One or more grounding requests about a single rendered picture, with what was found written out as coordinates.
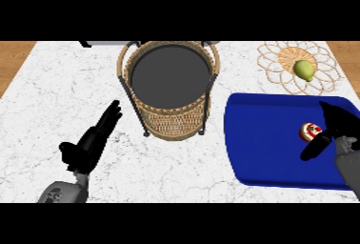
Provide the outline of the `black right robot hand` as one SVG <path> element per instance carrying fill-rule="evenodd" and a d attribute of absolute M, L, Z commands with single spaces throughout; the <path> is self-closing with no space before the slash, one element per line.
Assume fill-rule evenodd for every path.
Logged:
<path fill-rule="evenodd" d="M 302 161 L 308 161 L 321 154 L 331 140 L 337 141 L 345 153 L 360 152 L 360 118 L 324 101 L 319 101 L 318 105 L 322 111 L 324 130 L 314 136 L 300 152 Z"/>

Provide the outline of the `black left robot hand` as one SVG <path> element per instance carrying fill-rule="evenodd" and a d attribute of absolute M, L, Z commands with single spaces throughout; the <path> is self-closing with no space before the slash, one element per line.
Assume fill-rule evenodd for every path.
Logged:
<path fill-rule="evenodd" d="M 88 128 L 77 142 L 75 144 L 70 142 L 60 143 L 61 162 L 67 165 L 70 172 L 88 174 L 94 170 L 103 154 L 106 140 L 120 116 L 119 101 L 113 100 L 97 124 Z"/>

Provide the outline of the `red and white cupcake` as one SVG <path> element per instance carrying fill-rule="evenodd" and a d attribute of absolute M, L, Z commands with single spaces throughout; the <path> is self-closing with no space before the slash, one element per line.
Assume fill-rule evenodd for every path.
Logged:
<path fill-rule="evenodd" d="M 305 142 L 311 142 L 319 133 L 321 128 L 314 123 L 303 123 L 297 131 L 299 137 Z"/>

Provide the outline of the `blue tray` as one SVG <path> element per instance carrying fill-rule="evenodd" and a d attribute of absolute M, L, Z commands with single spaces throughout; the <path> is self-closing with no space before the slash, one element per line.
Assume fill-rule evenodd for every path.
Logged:
<path fill-rule="evenodd" d="M 318 103 L 324 101 L 360 116 L 339 96 L 234 93 L 224 108 L 224 143 L 231 169 L 249 186 L 345 191 L 334 166 L 334 148 L 300 159 L 306 142 L 297 131 L 305 123 L 324 125 Z"/>

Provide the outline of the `tiered wicker basket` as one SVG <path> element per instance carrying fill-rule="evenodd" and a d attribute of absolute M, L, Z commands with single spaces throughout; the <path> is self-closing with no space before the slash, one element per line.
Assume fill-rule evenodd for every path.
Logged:
<path fill-rule="evenodd" d="M 131 41 L 116 76 L 144 136 L 181 141 L 204 134 L 219 54 L 210 41 Z"/>

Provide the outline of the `woven flower-shaped placemat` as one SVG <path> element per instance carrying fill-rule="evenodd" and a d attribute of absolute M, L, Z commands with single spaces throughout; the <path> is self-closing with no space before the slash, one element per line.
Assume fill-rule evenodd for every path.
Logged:
<path fill-rule="evenodd" d="M 324 95 L 343 79 L 340 67 L 328 48 L 315 41 L 263 41 L 256 47 L 256 64 L 266 81 L 293 95 Z M 294 62 L 305 60 L 312 68 L 312 80 L 293 72 Z"/>

